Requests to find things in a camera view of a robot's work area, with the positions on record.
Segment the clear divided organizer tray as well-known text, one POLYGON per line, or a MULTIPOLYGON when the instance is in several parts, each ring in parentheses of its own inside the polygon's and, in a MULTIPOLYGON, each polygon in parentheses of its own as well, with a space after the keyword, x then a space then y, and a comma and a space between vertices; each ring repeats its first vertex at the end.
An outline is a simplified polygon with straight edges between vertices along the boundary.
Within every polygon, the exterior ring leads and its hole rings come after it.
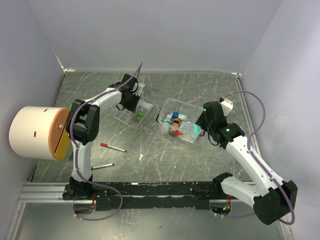
POLYGON ((137 129, 139 125, 143 122, 143 120, 146 118, 146 116, 150 113, 150 111, 153 109, 155 106, 155 103, 151 101, 150 99, 141 96, 138 104, 136 106, 135 112, 131 112, 129 110, 117 110, 113 117, 120 121, 121 123, 127 125, 128 127, 132 129, 137 129), (143 112, 144 117, 141 119, 141 121, 136 121, 135 117, 138 112, 143 112))

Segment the green battery pack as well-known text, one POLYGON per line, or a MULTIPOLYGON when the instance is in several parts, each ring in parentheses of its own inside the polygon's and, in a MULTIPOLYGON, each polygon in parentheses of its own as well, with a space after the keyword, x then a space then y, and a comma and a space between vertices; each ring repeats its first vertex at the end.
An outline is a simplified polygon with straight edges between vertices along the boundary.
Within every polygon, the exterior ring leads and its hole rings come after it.
POLYGON ((135 120, 137 122, 140 122, 142 118, 144 117, 145 113, 144 112, 138 112, 137 115, 135 116, 135 120))

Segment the teal blister pack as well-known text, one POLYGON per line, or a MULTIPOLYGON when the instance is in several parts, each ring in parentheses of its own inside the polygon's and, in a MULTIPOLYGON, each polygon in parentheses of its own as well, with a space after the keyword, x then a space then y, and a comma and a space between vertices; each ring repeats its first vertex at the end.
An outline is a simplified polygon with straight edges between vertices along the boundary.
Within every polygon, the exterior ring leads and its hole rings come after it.
POLYGON ((194 132, 193 132, 194 134, 200 134, 201 131, 202 131, 201 127, 199 125, 195 124, 195 123, 194 123, 194 129, 193 130, 194 130, 194 132))
POLYGON ((193 133, 195 124, 193 122, 183 121, 180 125, 180 129, 185 132, 193 133))

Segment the clear plastic storage box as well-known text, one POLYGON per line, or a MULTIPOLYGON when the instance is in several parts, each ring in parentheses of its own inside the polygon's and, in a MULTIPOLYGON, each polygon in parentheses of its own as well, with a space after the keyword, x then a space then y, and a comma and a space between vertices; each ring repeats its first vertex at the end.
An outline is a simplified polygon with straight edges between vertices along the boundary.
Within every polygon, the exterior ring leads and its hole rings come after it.
POLYGON ((196 124, 202 112, 200 106, 168 98, 158 112, 156 122, 162 134, 194 143, 202 132, 196 124))

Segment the white blue medicine bottle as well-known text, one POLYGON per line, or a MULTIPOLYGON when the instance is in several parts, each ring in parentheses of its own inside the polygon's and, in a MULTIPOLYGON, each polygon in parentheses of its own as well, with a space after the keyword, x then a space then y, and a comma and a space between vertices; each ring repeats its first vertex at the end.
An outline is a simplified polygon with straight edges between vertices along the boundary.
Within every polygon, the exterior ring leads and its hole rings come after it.
POLYGON ((178 118, 182 121, 186 121, 188 119, 188 117, 185 114, 181 114, 179 112, 173 112, 172 113, 172 118, 178 118))

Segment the orange cap small bottle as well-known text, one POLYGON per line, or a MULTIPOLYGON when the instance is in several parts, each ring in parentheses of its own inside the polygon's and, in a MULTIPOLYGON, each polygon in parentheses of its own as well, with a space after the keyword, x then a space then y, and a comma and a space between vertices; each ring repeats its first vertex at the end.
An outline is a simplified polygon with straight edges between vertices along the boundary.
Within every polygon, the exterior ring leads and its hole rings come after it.
POLYGON ((172 126, 179 128, 181 125, 180 119, 179 118, 175 118, 172 122, 172 126))

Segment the white green dropper bottle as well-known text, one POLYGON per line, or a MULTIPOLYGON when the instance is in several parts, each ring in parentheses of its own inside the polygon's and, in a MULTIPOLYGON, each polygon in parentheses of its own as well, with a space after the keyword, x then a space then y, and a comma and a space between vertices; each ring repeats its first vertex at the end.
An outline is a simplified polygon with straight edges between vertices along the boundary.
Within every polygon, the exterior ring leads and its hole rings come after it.
POLYGON ((162 123, 165 127, 169 127, 172 124, 172 116, 167 114, 162 123))

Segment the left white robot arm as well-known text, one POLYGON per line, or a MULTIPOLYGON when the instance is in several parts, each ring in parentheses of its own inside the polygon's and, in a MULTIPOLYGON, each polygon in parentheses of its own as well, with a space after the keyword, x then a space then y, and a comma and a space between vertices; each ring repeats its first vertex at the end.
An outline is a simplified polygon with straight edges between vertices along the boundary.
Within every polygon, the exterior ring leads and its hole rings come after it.
POLYGON ((111 84, 100 94, 73 101, 66 123, 73 148, 73 170, 62 195, 64 200, 86 200, 93 195, 91 152, 99 133, 100 116, 116 105, 135 112, 144 87, 137 77, 125 74, 121 82, 111 84))

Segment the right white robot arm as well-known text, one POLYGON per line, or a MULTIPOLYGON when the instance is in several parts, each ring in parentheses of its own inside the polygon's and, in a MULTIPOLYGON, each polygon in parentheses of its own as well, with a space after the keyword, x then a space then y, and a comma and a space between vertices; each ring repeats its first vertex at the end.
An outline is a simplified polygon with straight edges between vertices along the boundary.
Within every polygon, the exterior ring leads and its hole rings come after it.
POLYGON ((228 99, 206 102, 196 124, 208 134, 212 145, 223 148, 241 164, 254 185, 226 172, 212 180, 213 195, 218 199, 229 195, 243 201, 252 207, 254 214, 265 225, 281 221, 287 214, 292 214, 290 224, 293 224, 297 185, 275 173, 250 147, 244 131, 236 123, 227 122, 227 115, 232 109, 233 103, 228 99))

